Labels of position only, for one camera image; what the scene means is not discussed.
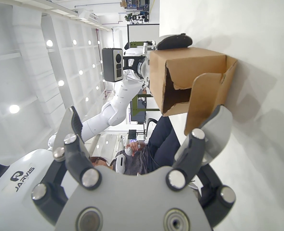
metal screw head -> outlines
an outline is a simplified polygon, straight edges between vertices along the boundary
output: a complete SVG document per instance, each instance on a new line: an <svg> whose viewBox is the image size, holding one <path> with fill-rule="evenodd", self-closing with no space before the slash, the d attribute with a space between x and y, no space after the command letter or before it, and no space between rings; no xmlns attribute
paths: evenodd
<svg viewBox="0 0 284 231"><path fill-rule="evenodd" d="M168 175L169 183L173 188L182 189L186 185L183 173L179 170L172 170Z"/></svg>
<svg viewBox="0 0 284 231"><path fill-rule="evenodd" d="M65 144L70 144L70 143L75 142L76 139L77 139L76 134L74 134L74 133L69 133L69 134L67 134L67 135L65 136L65 138L64 138L64 143L65 143Z"/></svg>
<svg viewBox="0 0 284 231"><path fill-rule="evenodd" d="M57 149L55 149L55 151L53 152L53 157L58 159L64 156L64 147L58 147Z"/></svg>
<svg viewBox="0 0 284 231"><path fill-rule="evenodd" d="M85 209L78 218L78 231L100 231L103 226L103 216L94 207Z"/></svg>
<svg viewBox="0 0 284 231"><path fill-rule="evenodd" d="M164 217L165 231L189 231L190 223L186 214L179 209L171 209Z"/></svg>
<svg viewBox="0 0 284 231"><path fill-rule="evenodd" d="M96 169L90 168L83 174L81 182L83 186L90 188L97 184L99 180L99 173Z"/></svg>
<svg viewBox="0 0 284 231"><path fill-rule="evenodd" d="M220 196L223 198L224 201L232 204L236 200L236 194L235 192L228 186L223 187L221 189Z"/></svg>
<svg viewBox="0 0 284 231"><path fill-rule="evenodd" d="M191 131L191 134L197 139L204 139L205 133L201 129L195 128Z"/></svg>
<svg viewBox="0 0 284 231"><path fill-rule="evenodd" d="M43 183L39 183L36 185L32 191L32 199L33 200L39 200L45 196L47 192L47 187Z"/></svg>

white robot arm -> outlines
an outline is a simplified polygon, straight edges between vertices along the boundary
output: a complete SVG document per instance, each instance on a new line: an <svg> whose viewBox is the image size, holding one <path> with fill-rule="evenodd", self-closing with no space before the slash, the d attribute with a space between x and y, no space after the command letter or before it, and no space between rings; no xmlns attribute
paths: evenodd
<svg viewBox="0 0 284 231"><path fill-rule="evenodd" d="M87 141L109 126L115 126L126 118L128 104L137 95L143 80L132 79L131 72L125 73L126 79L115 83L115 94L111 101L103 105L101 112L86 120L82 127L82 139Z"/></svg>
<svg viewBox="0 0 284 231"><path fill-rule="evenodd" d="M130 48L126 50L124 59L127 57L143 57L143 59L140 59L140 61L136 64L136 71L134 69L128 69L134 65L134 60L130 58L128 59L128 66L126 67L127 69L124 68L126 71L124 71L123 79L115 82L115 93L113 99L103 105L101 112L98 115L86 120L82 124L81 137L84 142L101 133L109 126L118 125L126 118L126 111L130 101L138 94L147 78L148 63L145 62L145 60L148 60L148 58L146 55L143 56L144 52L145 49L142 48ZM55 139L56 135L52 135L50 137L48 141L49 147L53 148Z"/></svg>

person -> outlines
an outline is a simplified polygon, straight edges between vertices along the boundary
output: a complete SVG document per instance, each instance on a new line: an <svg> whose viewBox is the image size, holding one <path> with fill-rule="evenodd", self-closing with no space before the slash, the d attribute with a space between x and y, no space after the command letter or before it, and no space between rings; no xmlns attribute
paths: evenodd
<svg viewBox="0 0 284 231"><path fill-rule="evenodd" d="M161 117L155 126L153 133L146 144L143 141L131 142L126 148L132 149L132 156L123 151L117 153L116 157L124 153L126 175L143 175L155 171L162 166L172 166L174 155L180 147L175 131L169 117ZM104 165L115 171L116 158L108 165L102 157L90 157L93 166Z"/></svg>

ceiling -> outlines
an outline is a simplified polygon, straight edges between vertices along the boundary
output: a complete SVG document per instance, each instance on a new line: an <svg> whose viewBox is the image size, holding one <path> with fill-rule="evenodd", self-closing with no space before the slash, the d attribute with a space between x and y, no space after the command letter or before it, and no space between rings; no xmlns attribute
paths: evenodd
<svg viewBox="0 0 284 231"><path fill-rule="evenodd" d="M74 104L82 120L100 112L112 89L103 82L101 31L78 20L0 3L1 164L46 148L67 107ZM11 105L18 105L19 112L10 113Z"/></svg>

humanoid robot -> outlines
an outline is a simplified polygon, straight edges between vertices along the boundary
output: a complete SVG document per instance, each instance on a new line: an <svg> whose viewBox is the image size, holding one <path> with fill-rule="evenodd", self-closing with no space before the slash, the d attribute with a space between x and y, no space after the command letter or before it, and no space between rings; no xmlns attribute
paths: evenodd
<svg viewBox="0 0 284 231"><path fill-rule="evenodd" d="M177 47L180 39L191 45L176 36ZM173 46L176 36L163 46ZM105 80L116 82L116 92L100 114L81 123L68 108L50 150L0 165L0 230L208 231L226 217L236 196L209 165L230 137L232 115L222 105L187 136L172 167L127 176L118 174L121 165L117 173L88 159L84 142L122 122L130 100L149 84L146 50L131 48L123 57L121 49L103 49ZM195 175L203 184L199 198L187 186Z"/></svg>

